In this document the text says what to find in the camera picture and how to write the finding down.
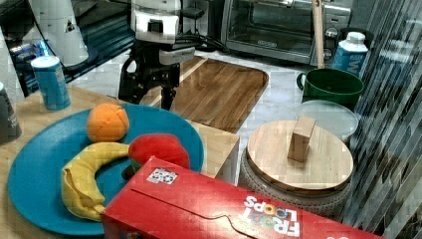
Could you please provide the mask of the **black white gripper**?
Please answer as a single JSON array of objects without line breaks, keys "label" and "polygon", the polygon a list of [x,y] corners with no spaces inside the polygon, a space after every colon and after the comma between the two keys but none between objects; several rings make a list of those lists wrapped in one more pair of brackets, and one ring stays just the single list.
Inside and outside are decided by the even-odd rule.
[{"label": "black white gripper", "polygon": [[170,110],[179,85],[180,64],[191,60],[194,44],[136,41],[120,73],[118,98],[138,105],[147,92],[162,87],[161,107]]}]

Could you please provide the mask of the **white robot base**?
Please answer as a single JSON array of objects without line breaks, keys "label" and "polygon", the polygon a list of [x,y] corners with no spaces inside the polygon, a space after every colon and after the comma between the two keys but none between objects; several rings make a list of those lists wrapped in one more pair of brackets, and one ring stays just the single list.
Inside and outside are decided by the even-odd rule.
[{"label": "white robot base", "polygon": [[72,0],[28,0],[36,27],[53,55],[68,71],[92,64],[98,51],[88,46],[78,26]]}]

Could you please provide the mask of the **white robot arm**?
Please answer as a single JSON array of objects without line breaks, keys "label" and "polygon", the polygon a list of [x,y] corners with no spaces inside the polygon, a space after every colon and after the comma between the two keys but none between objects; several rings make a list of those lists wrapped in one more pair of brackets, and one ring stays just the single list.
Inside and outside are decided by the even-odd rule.
[{"label": "white robot arm", "polygon": [[139,104],[149,90],[161,87],[161,107],[170,110],[179,86],[180,64],[192,60],[195,45],[181,38],[181,0],[131,0],[130,28],[135,42],[120,73],[118,97]]}]

